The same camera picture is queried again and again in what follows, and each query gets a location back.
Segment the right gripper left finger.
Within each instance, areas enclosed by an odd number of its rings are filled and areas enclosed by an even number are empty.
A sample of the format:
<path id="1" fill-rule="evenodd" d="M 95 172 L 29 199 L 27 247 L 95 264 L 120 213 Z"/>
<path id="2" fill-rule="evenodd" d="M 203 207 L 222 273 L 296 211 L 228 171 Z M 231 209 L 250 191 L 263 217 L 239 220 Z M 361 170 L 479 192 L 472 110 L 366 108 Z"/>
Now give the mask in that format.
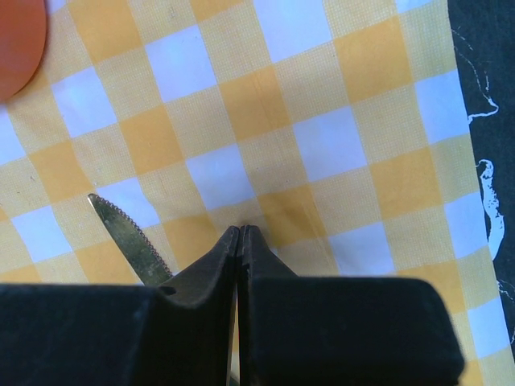
<path id="1" fill-rule="evenodd" d="M 228 384 L 239 235 L 160 286 L 2 285 L 2 384 Z"/>

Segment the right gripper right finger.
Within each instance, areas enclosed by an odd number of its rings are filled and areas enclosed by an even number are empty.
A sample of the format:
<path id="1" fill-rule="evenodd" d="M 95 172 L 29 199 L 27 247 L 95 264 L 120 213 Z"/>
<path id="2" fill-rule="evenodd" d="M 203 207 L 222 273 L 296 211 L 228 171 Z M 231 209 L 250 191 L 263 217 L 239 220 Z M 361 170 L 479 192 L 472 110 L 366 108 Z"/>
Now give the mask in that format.
<path id="1" fill-rule="evenodd" d="M 456 385 L 464 356 L 428 282 L 302 277 L 241 229 L 243 385 Z"/>

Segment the black handled table knife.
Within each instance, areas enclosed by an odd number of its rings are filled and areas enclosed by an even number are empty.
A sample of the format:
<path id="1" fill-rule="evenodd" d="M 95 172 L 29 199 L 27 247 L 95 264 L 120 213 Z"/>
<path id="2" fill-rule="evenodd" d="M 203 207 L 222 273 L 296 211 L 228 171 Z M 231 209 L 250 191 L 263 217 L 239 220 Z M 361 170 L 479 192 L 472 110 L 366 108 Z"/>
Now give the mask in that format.
<path id="1" fill-rule="evenodd" d="M 142 229 L 118 206 L 98 194 L 88 201 L 143 285 L 162 285 L 173 273 Z"/>

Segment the yellow checkered tablecloth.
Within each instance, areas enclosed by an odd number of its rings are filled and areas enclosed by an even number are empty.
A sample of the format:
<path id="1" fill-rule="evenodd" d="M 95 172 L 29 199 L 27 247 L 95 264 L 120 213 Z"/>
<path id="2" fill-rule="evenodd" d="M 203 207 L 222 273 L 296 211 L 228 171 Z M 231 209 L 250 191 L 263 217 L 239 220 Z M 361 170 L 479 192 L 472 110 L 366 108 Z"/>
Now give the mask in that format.
<path id="1" fill-rule="evenodd" d="M 445 1 L 48 1 L 40 69 L 1 105 L 1 279 L 134 283 L 87 196 L 174 272 L 256 224 L 296 273 L 419 277 L 463 385 L 511 385 Z"/>

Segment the orange translucent cup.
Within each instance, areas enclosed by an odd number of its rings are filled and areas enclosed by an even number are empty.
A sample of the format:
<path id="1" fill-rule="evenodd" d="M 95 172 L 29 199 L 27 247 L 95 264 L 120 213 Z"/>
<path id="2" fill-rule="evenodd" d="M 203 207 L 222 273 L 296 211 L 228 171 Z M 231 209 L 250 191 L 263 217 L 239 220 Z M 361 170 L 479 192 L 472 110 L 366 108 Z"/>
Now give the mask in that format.
<path id="1" fill-rule="evenodd" d="M 43 57 L 47 36 L 44 0 L 1 0 L 1 101 L 24 88 Z"/>

